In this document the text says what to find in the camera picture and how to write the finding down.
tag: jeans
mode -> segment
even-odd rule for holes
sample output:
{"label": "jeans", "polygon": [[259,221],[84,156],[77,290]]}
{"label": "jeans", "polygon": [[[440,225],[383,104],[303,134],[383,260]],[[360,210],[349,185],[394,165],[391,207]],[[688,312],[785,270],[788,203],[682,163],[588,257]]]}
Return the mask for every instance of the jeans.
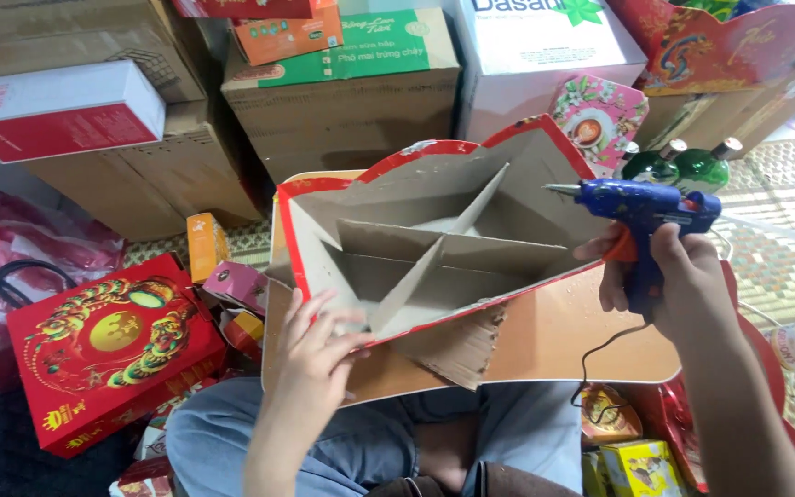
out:
{"label": "jeans", "polygon": [[[411,393],[337,411],[303,460],[296,494],[349,497],[419,474],[414,423],[477,412],[477,462],[501,462],[581,493],[577,383],[523,382]],[[171,465],[190,497],[238,497],[259,408],[259,378],[233,378],[194,394],[167,425]],[[462,495],[471,497],[478,464]]]}

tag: pink box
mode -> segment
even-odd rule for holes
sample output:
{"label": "pink box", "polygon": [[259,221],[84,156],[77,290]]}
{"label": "pink box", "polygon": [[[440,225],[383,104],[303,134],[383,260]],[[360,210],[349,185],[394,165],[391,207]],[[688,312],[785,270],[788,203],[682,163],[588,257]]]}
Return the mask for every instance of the pink box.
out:
{"label": "pink box", "polygon": [[224,261],[204,282],[204,290],[216,298],[266,316],[269,278],[251,266]]}
{"label": "pink box", "polygon": [[160,141],[164,101],[130,60],[0,78],[0,162]]}
{"label": "pink box", "polygon": [[643,92],[588,75],[558,88],[549,108],[551,118],[597,178],[612,177],[624,147],[634,139],[648,112]]}

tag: green box label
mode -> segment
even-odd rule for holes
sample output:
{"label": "green box label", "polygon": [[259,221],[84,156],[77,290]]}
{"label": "green box label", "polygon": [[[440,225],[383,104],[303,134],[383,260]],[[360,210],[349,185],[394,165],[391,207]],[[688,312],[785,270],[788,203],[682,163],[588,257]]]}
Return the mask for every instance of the green box label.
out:
{"label": "green box label", "polygon": [[259,87],[430,69],[424,38],[430,33],[430,27],[419,21],[415,11],[345,16],[342,26],[342,46],[272,63],[283,67],[282,72],[275,72],[282,76],[260,80]]}

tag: green bottle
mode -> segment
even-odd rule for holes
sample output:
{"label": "green bottle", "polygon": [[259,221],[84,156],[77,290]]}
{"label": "green bottle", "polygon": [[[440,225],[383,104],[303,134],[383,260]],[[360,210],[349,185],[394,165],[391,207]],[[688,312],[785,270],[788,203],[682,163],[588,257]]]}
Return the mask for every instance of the green bottle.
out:
{"label": "green bottle", "polygon": [[741,142],[727,138],[713,150],[689,149],[680,154],[674,163],[679,169],[679,178],[674,186],[679,191],[714,194],[729,183],[728,159],[742,149]]}
{"label": "green bottle", "polygon": [[624,147],[624,155],[618,159],[616,169],[612,172],[612,177],[615,179],[622,179],[621,172],[624,165],[631,162],[636,154],[639,153],[639,145],[633,141],[628,141],[627,146]]}
{"label": "green bottle", "polygon": [[622,179],[644,183],[673,185],[679,177],[673,159],[686,151],[686,142],[674,138],[661,150],[647,150],[638,153],[624,165]]}

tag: bottle cap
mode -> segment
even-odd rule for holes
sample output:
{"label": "bottle cap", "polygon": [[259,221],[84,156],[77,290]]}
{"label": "bottle cap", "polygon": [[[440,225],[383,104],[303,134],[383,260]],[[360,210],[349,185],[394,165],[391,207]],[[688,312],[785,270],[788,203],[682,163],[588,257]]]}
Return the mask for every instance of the bottle cap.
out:
{"label": "bottle cap", "polygon": [[658,155],[664,160],[673,160],[674,157],[685,151],[686,142],[680,140],[679,138],[674,138],[673,140],[668,141],[668,144],[665,145],[660,152],[658,152]]}
{"label": "bottle cap", "polygon": [[730,137],[714,147],[714,149],[710,151],[710,154],[713,155],[716,160],[726,160],[736,152],[740,152],[743,148],[744,145],[741,145],[741,141]]}
{"label": "bottle cap", "polygon": [[634,143],[633,141],[628,142],[627,147],[624,147],[624,155],[621,157],[622,160],[631,160],[634,158],[634,155],[639,153],[639,145]]}

